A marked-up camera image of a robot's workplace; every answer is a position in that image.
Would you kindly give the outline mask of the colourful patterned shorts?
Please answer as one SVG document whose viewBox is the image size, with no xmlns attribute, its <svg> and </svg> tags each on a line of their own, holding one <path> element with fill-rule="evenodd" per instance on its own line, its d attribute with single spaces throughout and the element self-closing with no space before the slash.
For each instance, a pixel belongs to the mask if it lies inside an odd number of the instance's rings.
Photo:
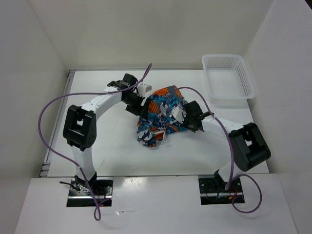
<svg viewBox="0 0 312 234">
<path fill-rule="evenodd" d="M 188 103 L 175 85 L 158 89 L 149 98 L 147 117 L 137 122 L 136 136 L 141 145 L 153 148 L 165 142 L 167 135 L 187 131 L 171 116 L 175 107 L 184 110 Z"/>
</svg>

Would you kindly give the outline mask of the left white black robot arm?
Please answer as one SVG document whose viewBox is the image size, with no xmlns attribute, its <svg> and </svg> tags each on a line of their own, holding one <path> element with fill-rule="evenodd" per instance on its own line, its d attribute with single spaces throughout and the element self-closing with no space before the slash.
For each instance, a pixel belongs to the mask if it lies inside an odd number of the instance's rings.
<svg viewBox="0 0 312 234">
<path fill-rule="evenodd" d="M 87 103 L 71 105 L 66 114 L 63 137 L 70 146 L 77 163 L 75 182 L 87 195 L 97 190 L 97 172 L 93 165 L 92 146 L 97 138 L 97 121 L 111 107 L 123 102 L 126 111 L 140 117 L 147 117 L 151 99 L 145 94 L 151 85 L 125 74 L 122 80 L 111 81 L 103 92 Z"/>
</svg>

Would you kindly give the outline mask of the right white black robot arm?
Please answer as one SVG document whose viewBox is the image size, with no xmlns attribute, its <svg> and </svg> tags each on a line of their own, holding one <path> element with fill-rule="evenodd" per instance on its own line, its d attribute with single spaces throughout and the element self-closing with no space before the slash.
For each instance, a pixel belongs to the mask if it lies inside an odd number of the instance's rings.
<svg viewBox="0 0 312 234">
<path fill-rule="evenodd" d="M 192 132 L 200 130 L 214 134 L 229 144 L 230 162 L 214 173 L 214 186 L 218 191 L 228 190 L 238 176 L 271 157 L 271 151 L 255 123 L 242 125 L 217 118 L 209 112 L 204 113 L 196 101 L 184 108 L 183 127 Z"/>
</svg>

